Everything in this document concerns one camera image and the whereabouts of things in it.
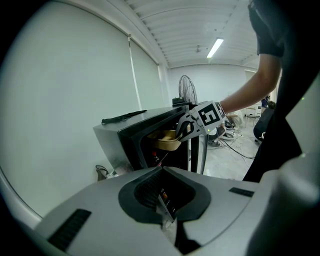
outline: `white wall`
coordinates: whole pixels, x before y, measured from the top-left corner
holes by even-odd
[[[191,65],[168,70],[169,97],[179,96],[179,80],[187,75],[192,80],[198,102],[221,101],[245,84],[245,70],[250,68],[236,65]]]

